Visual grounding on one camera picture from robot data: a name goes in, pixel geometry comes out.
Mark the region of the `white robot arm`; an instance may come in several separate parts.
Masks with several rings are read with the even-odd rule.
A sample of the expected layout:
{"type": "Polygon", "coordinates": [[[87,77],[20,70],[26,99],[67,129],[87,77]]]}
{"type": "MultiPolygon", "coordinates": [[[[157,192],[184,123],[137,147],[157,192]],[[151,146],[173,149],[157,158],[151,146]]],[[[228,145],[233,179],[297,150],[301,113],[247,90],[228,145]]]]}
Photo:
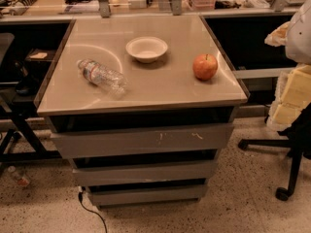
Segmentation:
{"type": "Polygon", "coordinates": [[[272,47],[285,47],[286,57],[297,65],[282,71],[276,85],[267,125],[285,130],[311,103],[311,0],[306,0],[290,21],[283,23],[264,39],[272,47]]]}

